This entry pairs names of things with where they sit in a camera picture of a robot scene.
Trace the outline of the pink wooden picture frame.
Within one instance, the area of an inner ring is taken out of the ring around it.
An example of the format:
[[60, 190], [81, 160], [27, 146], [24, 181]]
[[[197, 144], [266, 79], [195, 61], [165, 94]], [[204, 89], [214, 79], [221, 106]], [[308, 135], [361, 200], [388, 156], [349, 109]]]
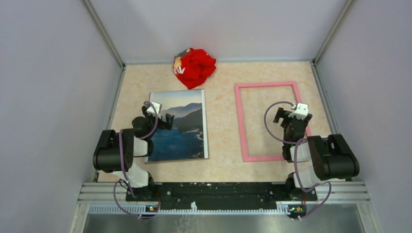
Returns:
[[242, 88], [261, 88], [261, 87], [279, 87], [279, 86], [291, 86], [294, 92], [294, 96], [297, 102], [301, 101], [301, 95], [297, 86], [297, 82], [269, 82], [269, 83], [239, 83], [234, 85], [235, 90], [235, 100], [238, 113], [239, 121], [239, 133], [240, 133], [240, 145], [242, 158], [245, 163], [247, 162], [268, 162], [268, 161], [282, 161], [283, 156], [280, 155], [263, 155], [263, 156], [250, 156], [248, 152], [246, 128], [244, 121], [244, 114], [241, 102], [241, 93]]

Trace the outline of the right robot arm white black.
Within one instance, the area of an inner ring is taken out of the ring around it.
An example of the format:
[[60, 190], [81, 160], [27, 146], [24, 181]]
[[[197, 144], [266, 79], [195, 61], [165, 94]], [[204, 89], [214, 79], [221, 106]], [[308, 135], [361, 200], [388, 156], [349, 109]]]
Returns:
[[309, 136], [299, 146], [296, 143], [305, 137], [306, 127], [312, 115], [304, 118], [279, 107], [274, 123], [283, 128], [282, 156], [288, 163], [311, 162], [312, 165], [292, 172], [286, 179], [285, 194], [291, 200], [298, 200], [305, 189], [316, 184], [358, 176], [360, 165], [353, 151], [341, 134], [328, 137]]

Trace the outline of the landscape photo print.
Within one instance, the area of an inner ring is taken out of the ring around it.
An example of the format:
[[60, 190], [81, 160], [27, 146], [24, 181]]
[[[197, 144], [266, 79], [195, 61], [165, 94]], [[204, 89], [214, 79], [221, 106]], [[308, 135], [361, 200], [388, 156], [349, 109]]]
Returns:
[[150, 102], [161, 104], [162, 121], [174, 116], [170, 130], [153, 134], [154, 151], [146, 163], [208, 159], [206, 99], [203, 89], [152, 92]]

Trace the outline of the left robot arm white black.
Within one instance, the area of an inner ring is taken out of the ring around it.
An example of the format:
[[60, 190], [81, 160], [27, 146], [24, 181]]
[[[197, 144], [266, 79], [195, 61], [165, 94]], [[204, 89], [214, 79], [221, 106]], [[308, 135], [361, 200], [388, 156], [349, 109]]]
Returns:
[[132, 120], [132, 127], [120, 131], [104, 130], [95, 148], [92, 162], [96, 170], [119, 177], [130, 192], [128, 200], [154, 200], [159, 186], [148, 171], [140, 168], [135, 158], [151, 157], [154, 151], [152, 137], [157, 130], [171, 130], [174, 116], [161, 115], [161, 104], [145, 102], [143, 116]]

